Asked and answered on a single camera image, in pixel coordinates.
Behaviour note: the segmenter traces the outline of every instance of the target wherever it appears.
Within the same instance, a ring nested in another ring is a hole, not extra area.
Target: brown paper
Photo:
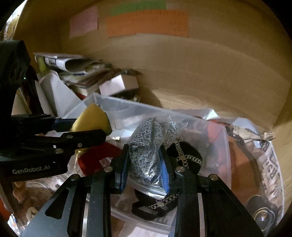
[[[182,10],[145,10],[107,18],[108,36],[164,34],[188,37],[188,15]]]

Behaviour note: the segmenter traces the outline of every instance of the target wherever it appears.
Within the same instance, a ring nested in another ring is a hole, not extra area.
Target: small white box
[[[101,95],[114,95],[123,91],[139,88],[135,76],[118,75],[99,86]]]

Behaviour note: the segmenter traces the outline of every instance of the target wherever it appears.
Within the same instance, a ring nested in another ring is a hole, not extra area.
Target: pink paper
[[[70,39],[98,29],[97,6],[90,7],[70,19]]]

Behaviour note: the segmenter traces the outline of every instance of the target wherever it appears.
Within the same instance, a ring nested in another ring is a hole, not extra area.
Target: gray knitted fabric
[[[148,118],[141,123],[129,140],[130,174],[139,181],[153,182],[160,176],[161,163],[158,149],[161,144],[171,145],[178,133],[177,123],[161,118]]]

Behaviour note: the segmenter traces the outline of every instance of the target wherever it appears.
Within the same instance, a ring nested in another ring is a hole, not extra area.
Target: yellow sponge
[[[112,133],[107,114],[96,104],[92,103],[76,119],[70,131],[81,132],[96,129],[102,129],[106,135]]]

